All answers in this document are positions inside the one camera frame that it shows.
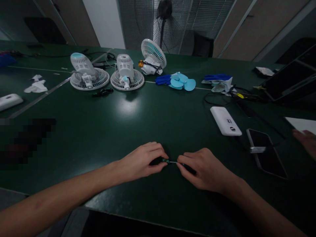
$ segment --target person's hand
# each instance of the person's hand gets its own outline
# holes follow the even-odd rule
[[[123,159],[115,161],[115,171],[121,182],[128,182],[159,173],[168,163],[161,162],[154,166],[150,166],[149,163],[160,156],[169,159],[160,143],[149,142],[136,148]]]
[[[316,135],[308,130],[300,131],[293,129],[293,136],[304,146],[308,154],[316,161]]]
[[[177,161],[181,174],[198,189],[223,194],[238,178],[207,148],[194,153],[186,152]],[[190,166],[197,174],[191,174],[180,163]]]

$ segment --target smartphone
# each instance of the smartphone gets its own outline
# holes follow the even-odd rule
[[[269,135],[252,129],[247,129],[247,135],[251,146],[266,147],[265,152],[254,154],[258,168],[279,178],[288,179],[287,173],[276,149],[273,147]]]

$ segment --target white paper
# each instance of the white paper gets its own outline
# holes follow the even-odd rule
[[[303,132],[304,130],[308,130],[314,134],[316,134],[316,121],[314,120],[308,120],[308,119],[302,119],[302,118],[288,118],[285,117],[286,120],[288,120],[288,122],[290,124],[292,124],[292,126],[300,131]]]
[[[45,80],[34,82],[30,87],[24,90],[25,93],[41,93],[47,91],[47,88],[44,86]]]
[[[39,81],[42,78],[41,75],[35,75],[32,79],[36,82]]]
[[[263,75],[266,76],[273,76],[274,72],[272,72],[270,69],[266,67],[256,67]]]

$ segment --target white power bank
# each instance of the white power bank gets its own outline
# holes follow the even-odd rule
[[[224,136],[241,136],[242,132],[224,107],[213,106],[211,113]]]
[[[0,111],[15,106],[23,102],[17,94],[10,94],[0,98]]]

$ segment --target white plastic part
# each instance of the white plastic part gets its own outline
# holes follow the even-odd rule
[[[95,76],[96,80],[91,81],[91,84],[83,81],[83,76],[79,72],[73,73],[71,75],[70,84],[74,88],[81,91],[91,91],[106,86],[110,82],[110,75],[100,68],[94,68],[94,70],[97,73],[97,75]]]
[[[213,106],[211,113],[224,136],[241,136],[242,132],[224,107]]]
[[[127,54],[119,54],[117,57],[118,74],[120,77],[130,78],[131,83],[134,80],[133,61]]]
[[[91,61],[84,54],[73,53],[70,56],[70,61],[77,72],[82,74],[86,73],[91,76],[92,81],[96,80],[96,71],[92,66]]]
[[[162,69],[166,67],[167,60],[165,54],[154,41],[150,39],[144,39],[142,41],[141,50],[145,58],[145,62],[148,62],[155,66],[160,66]],[[154,67],[150,65],[144,65],[141,69],[146,75],[155,74],[156,72],[161,75],[162,73],[162,69],[157,71]]]
[[[144,76],[137,70],[134,69],[134,77],[133,77],[133,82],[129,83],[129,89],[127,90],[125,87],[125,84],[122,85],[120,83],[121,77],[118,75],[117,71],[115,71],[112,76],[111,76],[111,84],[115,89],[118,89],[120,91],[132,91],[136,90],[139,87],[141,87],[144,82]]]
[[[23,102],[17,94],[10,94],[0,98],[0,111],[13,107]]]

